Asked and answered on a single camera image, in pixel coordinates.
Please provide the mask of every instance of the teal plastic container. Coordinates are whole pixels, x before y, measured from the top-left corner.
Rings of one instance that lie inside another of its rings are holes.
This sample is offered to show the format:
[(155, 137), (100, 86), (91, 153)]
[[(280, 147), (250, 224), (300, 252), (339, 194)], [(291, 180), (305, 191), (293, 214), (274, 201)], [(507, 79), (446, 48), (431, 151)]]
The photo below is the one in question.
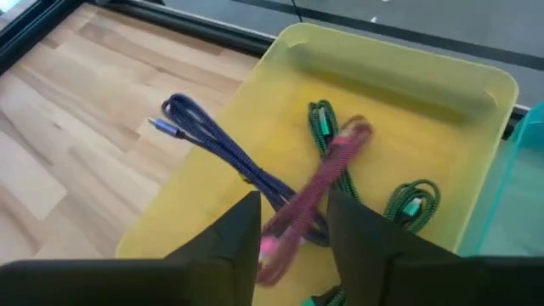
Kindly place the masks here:
[(497, 151), (458, 254), (544, 254), (544, 103)]

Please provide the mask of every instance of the black object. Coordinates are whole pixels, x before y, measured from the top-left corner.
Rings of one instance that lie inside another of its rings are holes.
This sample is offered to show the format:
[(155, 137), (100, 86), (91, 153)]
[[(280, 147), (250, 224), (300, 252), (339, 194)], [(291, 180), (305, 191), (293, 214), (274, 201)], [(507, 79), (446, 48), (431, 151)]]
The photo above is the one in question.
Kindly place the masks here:
[(0, 31), (0, 75), (46, 37), (83, 0), (36, 0)]
[(144, 1), (112, 0), (104, 3), (104, 7), (258, 57), (263, 56), (275, 40), (274, 37), (262, 33), (244, 31), (241, 28), (173, 11)]
[(460, 258), (340, 192), (327, 220), (348, 305), (544, 304), (544, 258)]
[(4, 265), (0, 305), (251, 305), (260, 213), (260, 194), (250, 192), (165, 259)]

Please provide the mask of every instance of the metal connector tip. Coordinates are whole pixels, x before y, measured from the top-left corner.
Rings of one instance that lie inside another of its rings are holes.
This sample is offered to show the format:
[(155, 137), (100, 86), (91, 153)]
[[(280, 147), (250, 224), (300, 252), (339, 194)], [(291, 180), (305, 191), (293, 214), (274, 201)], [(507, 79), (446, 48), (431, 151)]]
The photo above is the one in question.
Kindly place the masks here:
[(159, 131), (167, 133), (170, 136), (178, 137), (178, 135), (181, 133), (178, 127), (174, 126), (170, 122), (162, 120), (161, 118), (148, 117), (147, 121)]
[(147, 117), (147, 122), (149, 122), (152, 125), (156, 125), (156, 118)]

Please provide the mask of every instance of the green braided cable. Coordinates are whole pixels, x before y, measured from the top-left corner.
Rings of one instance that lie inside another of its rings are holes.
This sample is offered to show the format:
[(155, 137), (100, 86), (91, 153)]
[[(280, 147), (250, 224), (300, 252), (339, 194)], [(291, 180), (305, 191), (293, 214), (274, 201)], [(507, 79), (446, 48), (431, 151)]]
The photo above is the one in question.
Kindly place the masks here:
[[(317, 103), (312, 102), (308, 105), (308, 108), (308, 122), (310, 132), (314, 137), (315, 144), (317, 145), (317, 149), (320, 152), (320, 157), (324, 158), (326, 155), (327, 141), (332, 140), (334, 136), (338, 135), (337, 117), (334, 113), (334, 110), (332, 109), (331, 104), (327, 100), (321, 100)], [(325, 115), (325, 124), (328, 126), (328, 130), (330, 132), (329, 135), (324, 134), (323, 128), (321, 126), (323, 122), (321, 122), (319, 115), (320, 109), (323, 110), (323, 114)], [(343, 193), (353, 197), (357, 202), (361, 203), (359, 193), (357, 192), (353, 180), (351, 179), (351, 176), (347, 171), (344, 171), (344, 173), (340, 176), (340, 178), (338, 178), (334, 185), (335, 187), (339, 188)]]
[[(326, 125), (330, 135), (324, 135), (324, 130), (321, 126), (323, 122), (321, 122), (319, 114), (320, 109), (323, 109), (322, 113), (325, 115)], [(320, 157), (323, 158), (326, 155), (327, 141), (332, 140), (334, 136), (338, 135), (337, 118), (329, 101), (321, 100), (318, 103), (310, 103), (308, 121), (310, 132), (314, 137), (315, 144), (320, 152)], [(431, 186), (434, 195), (424, 189), (418, 188), (417, 186), (420, 184), (427, 184)], [(358, 203), (363, 204), (348, 171), (345, 171), (334, 185), (346, 195), (354, 198)], [(389, 198), (388, 205), (385, 208), (383, 216), (395, 223), (398, 223), (403, 209), (416, 198), (422, 200), (423, 207), (421, 208), (421, 211), (412, 220), (410, 220), (410, 222), (401, 224), (401, 226), (405, 230), (412, 233), (417, 233), (423, 228), (423, 226), (425, 226), (425, 224), (428, 223), (430, 218), (434, 215), (434, 212), (436, 212), (439, 207), (440, 192), (438, 186), (434, 182), (428, 179), (418, 179), (412, 183), (402, 184), (401, 186), (397, 187)], [(347, 305), (348, 301), (346, 300), (346, 292), (343, 288), (341, 288), (334, 298), (327, 304), (327, 306)]]
[(340, 289), (340, 291), (332, 298), (332, 300), (326, 305), (326, 306), (347, 306), (348, 302), (346, 302), (346, 292), (343, 289)]
[[(417, 187), (422, 184), (429, 185), (433, 189), (434, 195), (425, 189)], [(403, 229), (408, 230), (411, 233), (417, 233), (423, 228), (423, 226), (425, 226), (425, 224), (428, 223), (428, 221), (434, 215), (434, 212), (436, 212), (439, 207), (440, 191), (434, 182), (428, 179), (418, 179), (409, 184), (402, 184), (401, 186), (397, 187), (389, 198), (388, 205), (385, 207), (383, 216), (391, 221), (397, 221), (405, 206), (416, 198), (423, 200), (424, 208), (409, 223), (402, 224), (401, 226)]]

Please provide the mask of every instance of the yellow plastic tray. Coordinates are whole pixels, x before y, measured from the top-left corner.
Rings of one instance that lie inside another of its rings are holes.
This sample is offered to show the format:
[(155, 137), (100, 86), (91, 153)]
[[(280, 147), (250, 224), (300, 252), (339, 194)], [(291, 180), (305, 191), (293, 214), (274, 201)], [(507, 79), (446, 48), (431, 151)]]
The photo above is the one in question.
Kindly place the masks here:
[[(518, 95), (496, 68), (298, 24), (284, 30), (218, 123), (262, 168), (300, 189), (318, 165), (308, 102), (331, 101), (340, 122), (368, 118), (374, 137), (349, 171), (365, 204), (382, 213), (399, 184), (432, 179), (442, 202), (421, 237), (455, 251)], [(252, 186), (194, 148), (118, 256), (160, 258), (184, 244)], [(272, 215), (263, 198), (263, 221)], [(338, 284), (329, 249), (305, 245), (255, 305), (296, 305)]]

